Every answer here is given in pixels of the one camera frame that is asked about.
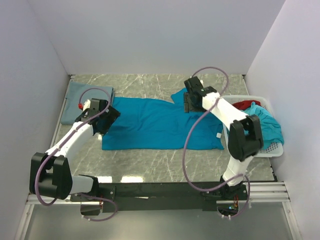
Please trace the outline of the bright blue t shirt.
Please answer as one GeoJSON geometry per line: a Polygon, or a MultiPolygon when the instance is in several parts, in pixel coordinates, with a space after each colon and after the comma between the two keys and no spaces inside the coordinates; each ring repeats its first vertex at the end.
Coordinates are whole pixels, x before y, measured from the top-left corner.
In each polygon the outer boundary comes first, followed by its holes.
{"type": "Polygon", "coordinates": [[[171,95],[172,102],[153,98],[115,97],[113,107],[120,116],[103,136],[104,151],[152,149],[178,150],[187,146],[189,150],[222,150],[223,124],[212,114],[184,110],[186,89],[171,95]]]}

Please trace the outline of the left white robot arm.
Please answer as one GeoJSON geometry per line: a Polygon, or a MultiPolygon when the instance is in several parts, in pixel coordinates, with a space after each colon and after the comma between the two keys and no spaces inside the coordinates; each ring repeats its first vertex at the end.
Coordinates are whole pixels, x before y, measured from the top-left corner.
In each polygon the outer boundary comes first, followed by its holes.
{"type": "Polygon", "coordinates": [[[32,156],[30,193],[60,200],[72,194],[98,196],[98,178],[90,175],[73,176],[70,162],[91,137],[96,134],[104,136],[120,115],[107,100],[86,100],[68,133],[46,152],[37,152],[32,156]]]}

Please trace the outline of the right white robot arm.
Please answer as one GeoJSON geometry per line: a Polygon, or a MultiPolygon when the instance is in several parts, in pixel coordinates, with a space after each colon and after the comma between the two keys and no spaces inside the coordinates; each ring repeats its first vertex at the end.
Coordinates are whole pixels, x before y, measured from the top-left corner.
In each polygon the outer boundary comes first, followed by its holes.
{"type": "Polygon", "coordinates": [[[229,187],[240,186],[246,178],[249,163],[264,145],[260,119],[256,115],[248,115],[222,98],[213,87],[203,87],[202,82],[196,76],[184,81],[188,93],[189,103],[205,112],[192,125],[182,152],[182,170],[188,184],[200,192],[213,192],[225,185],[229,187]],[[196,126],[208,114],[217,117],[229,131],[227,148],[230,159],[227,169],[222,175],[222,183],[213,188],[200,188],[189,179],[186,171],[185,155],[187,146],[196,126]]]}

